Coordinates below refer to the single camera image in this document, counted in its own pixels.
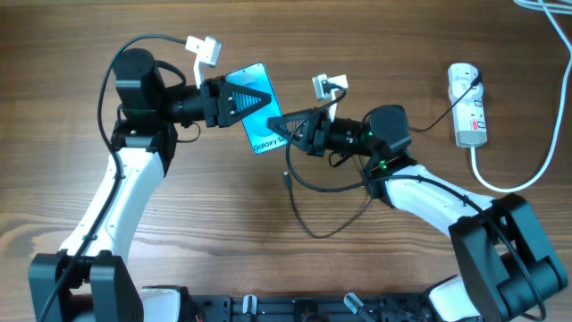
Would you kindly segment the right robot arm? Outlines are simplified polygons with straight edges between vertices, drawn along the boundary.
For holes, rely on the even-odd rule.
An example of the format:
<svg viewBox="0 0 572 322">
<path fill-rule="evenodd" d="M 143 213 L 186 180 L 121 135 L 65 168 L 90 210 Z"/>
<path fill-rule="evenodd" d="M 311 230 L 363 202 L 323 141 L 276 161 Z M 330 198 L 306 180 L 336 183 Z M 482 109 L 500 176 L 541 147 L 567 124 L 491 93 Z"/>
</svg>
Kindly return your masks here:
<svg viewBox="0 0 572 322">
<path fill-rule="evenodd" d="M 568 286 L 565 268 L 530 204 L 510 193 L 473 193 L 431 174 L 408 153 L 405 110 L 379 106 L 360 121 L 321 108 L 271 117 L 288 148 L 367 157 L 360 186 L 390 208 L 411 213 L 450 238 L 459 273 L 432 287 L 427 305 L 440 321 L 510 321 L 547 316 L 545 300 Z"/>
</svg>

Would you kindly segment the blue screen Galaxy smartphone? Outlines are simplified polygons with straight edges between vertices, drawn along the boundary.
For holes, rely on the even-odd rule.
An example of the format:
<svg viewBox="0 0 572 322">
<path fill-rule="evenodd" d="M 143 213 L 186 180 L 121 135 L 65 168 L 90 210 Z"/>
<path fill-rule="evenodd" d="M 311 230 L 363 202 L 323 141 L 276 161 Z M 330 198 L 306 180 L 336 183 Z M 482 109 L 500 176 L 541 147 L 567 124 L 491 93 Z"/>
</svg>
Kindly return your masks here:
<svg viewBox="0 0 572 322">
<path fill-rule="evenodd" d="M 287 140 L 267 127 L 267 120 L 282 116 L 269 74 L 262 62 L 251 64 L 226 75 L 229 83 L 265 92 L 271 103 L 242 120 L 245 133 L 256 155 L 283 147 Z"/>
</svg>

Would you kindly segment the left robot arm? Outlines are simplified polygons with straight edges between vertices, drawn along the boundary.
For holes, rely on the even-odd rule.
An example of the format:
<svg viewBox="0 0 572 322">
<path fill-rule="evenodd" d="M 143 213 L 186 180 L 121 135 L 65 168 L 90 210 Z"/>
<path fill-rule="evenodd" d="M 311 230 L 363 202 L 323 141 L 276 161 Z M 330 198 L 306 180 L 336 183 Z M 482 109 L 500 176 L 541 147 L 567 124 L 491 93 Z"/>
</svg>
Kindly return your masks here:
<svg viewBox="0 0 572 322">
<path fill-rule="evenodd" d="M 150 197 L 165 178 L 180 140 L 175 129 L 205 122 L 230 127 L 273 101 L 268 91 L 225 77 L 167 87 L 174 66 L 146 49 L 124 49 L 110 71 L 120 96 L 104 179 L 88 210 L 56 253 L 39 253 L 28 279 L 38 321 L 198 321 L 185 286 L 138 290 L 126 260 Z"/>
</svg>

